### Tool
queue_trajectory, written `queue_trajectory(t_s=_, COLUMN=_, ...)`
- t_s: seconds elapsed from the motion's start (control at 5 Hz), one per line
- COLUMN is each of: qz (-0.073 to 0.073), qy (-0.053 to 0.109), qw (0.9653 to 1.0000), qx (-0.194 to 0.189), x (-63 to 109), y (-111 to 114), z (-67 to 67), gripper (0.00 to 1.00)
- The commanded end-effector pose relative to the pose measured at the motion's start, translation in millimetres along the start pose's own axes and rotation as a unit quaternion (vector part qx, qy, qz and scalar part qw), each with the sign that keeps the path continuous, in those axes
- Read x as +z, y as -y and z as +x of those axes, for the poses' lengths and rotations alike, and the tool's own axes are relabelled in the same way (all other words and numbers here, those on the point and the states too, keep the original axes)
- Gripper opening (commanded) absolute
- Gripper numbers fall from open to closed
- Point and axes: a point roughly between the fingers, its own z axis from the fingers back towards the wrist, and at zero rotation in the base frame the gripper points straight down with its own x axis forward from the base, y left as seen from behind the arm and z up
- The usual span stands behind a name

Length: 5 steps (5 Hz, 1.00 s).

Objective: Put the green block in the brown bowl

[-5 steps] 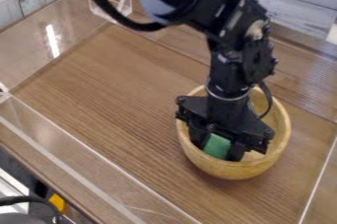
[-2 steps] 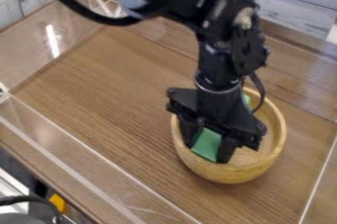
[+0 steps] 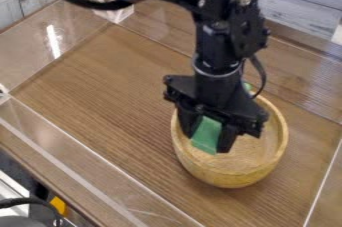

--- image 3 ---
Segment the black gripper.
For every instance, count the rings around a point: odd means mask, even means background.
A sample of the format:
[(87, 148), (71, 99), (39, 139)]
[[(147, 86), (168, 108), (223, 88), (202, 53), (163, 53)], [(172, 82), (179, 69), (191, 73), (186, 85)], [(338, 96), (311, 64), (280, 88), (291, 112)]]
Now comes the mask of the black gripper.
[[(268, 113), (256, 103), (243, 84), (240, 67), (223, 72), (196, 69), (192, 75), (166, 75), (164, 99), (174, 103), (183, 134), (191, 138), (202, 123), (204, 106), (219, 113), (235, 114), (243, 120), (243, 134), (260, 137)], [(224, 124), (216, 150), (228, 153), (240, 129)]]

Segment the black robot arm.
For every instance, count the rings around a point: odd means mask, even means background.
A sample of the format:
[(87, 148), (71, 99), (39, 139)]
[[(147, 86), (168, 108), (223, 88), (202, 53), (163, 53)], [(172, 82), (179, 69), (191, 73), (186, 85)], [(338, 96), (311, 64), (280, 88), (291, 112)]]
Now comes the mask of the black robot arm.
[[(143, 0), (124, 0), (137, 3)], [(218, 123), (215, 151), (227, 153), (244, 134), (259, 137), (268, 113), (243, 84), (244, 64), (267, 74), (256, 53), (270, 30), (259, 0), (163, 0), (184, 8), (195, 23), (191, 76), (164, 77), (164, 97), (175, 104), (183, 134), (192, 138), (207, 119)]]

